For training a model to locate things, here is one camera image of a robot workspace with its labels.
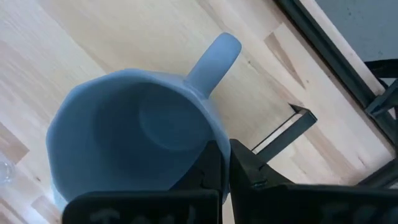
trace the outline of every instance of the mug handle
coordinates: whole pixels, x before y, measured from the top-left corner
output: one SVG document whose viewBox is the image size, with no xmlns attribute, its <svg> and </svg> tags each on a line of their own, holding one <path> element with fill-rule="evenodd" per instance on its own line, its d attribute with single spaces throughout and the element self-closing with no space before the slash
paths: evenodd
<svg viewBox="0 0 398 224">
<path fill-rule="evenodd" d="M 242 49 L 231 34 L 222 33 L 207 48 L 186 79 L 205 98 L 210 96 Z"/>
</svg>

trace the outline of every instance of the wood grain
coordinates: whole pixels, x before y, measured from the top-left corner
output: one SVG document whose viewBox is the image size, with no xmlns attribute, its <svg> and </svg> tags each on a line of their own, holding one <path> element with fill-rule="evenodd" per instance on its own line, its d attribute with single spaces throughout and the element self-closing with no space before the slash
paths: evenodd
<svg viewBox="0 0 398 224">
<path fill-rule="evenodd" d="M 293 103 L 318 123 L 269 163 L 291 180 L 355 184 L 392 158 L 272 1 L 0 0 L 0 16 L 0 150 L 16 163 L 16 178 L 0 191 L 4 222 L 59 222 L 45 133 L 71 88 L 128 67 L 187 74 L 223 31 L 243 44 L 212 94 L 231 138 L 254 147 L 293 114 Z M 223 216 L 233 223 L 229 200 Z"/>
</svg>

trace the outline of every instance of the ceramic mug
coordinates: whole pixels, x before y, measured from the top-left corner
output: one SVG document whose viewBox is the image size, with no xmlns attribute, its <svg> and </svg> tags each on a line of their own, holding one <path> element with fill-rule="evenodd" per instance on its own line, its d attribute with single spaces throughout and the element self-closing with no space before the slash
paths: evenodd
<svg viewBox="0 0 398 224">
<path fill-rule="evenodd" d="M 47 132 L 61 196 L 69 202 L 92 191 L 168 190 L 216 140 L 225 199 L 231 149 L 209 96 L 240 50 L 223 33 L 186 78 L 126 69 L 75 87 Z"/>
</svg>

